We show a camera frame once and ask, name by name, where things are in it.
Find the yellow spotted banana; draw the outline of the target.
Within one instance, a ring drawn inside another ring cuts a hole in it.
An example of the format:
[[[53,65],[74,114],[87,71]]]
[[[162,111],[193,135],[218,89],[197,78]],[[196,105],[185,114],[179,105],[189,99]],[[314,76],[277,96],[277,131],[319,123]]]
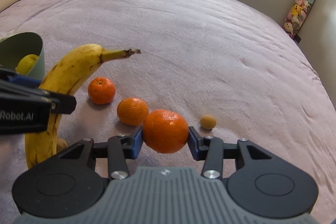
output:
[[[79,46],[67,53],[51,69],[39,87],[72,96],[103,63],[126,59],[136,53],[141,51],[139,49],[106,50],[98,44]],[[46,130],[41,133],[25,134],[25,154],[29,169],[56,155],[61,119],[61,114],[51,114]]]

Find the pink bed blanket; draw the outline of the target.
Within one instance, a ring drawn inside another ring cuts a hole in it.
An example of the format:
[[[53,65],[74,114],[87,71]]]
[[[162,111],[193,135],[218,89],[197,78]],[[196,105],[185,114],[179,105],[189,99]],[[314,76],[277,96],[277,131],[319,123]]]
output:
[[[137,97],[198,127],[217,119],[216,137],[247,138],[314,177],[313,216],[335,219],[335,109],[317,72],[271,18],[236,0],[21,0],[1,13],[1,37],[34,32],[46,70],[87,43],[138,48],[95,75],[116,86],[113,102],[94,105],[87,85],[59,136],[104,142],[132,131],[118,121],[121,100]]]

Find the small brown kiwi fruit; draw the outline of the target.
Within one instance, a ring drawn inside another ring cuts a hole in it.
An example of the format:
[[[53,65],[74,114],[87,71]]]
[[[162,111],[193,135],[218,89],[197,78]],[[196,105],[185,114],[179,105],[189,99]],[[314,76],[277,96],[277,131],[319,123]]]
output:
[[[217,120],[214,116],[206,114],[201,117],[200,126],[205,130],[212,130],[217,125]]]

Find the green plastic colander bowl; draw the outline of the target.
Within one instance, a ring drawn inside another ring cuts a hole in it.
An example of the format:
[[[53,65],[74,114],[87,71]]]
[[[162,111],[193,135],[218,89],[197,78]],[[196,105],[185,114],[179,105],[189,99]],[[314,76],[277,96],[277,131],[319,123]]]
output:
[[[35,54],[38,59],[27,74],[28,77],[43,80],[45,77],[45,54],[42,38],[34,32],[22,32],[1,38],[1,68],[15,71],[26,55]]]

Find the hanging plush toy organizer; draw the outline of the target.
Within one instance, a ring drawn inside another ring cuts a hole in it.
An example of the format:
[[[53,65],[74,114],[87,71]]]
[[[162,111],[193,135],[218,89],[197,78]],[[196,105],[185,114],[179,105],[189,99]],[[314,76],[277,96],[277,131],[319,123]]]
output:
[[[294,39],[307,18],[315,0],[294,0],[286,17],[283,30]]]

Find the mandarin orange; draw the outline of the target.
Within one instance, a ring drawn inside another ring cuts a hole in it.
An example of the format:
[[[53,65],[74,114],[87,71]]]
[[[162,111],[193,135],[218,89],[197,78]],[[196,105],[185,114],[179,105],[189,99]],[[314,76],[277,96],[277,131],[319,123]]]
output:
[[[189,125],[178,113],[158,109],[148,114],[142,125],[145,144],[158,153],[181,150],[189,137]]]
[[[96,77],[88,86],[88,96],[97,105],[105,105],[112,102],[116,94],[114,83],[105,77]]]
[[[121,123],[128,126],[140,126],[149,114],[146,102],[139,98],[125,98],[117,106],[117,116]]]

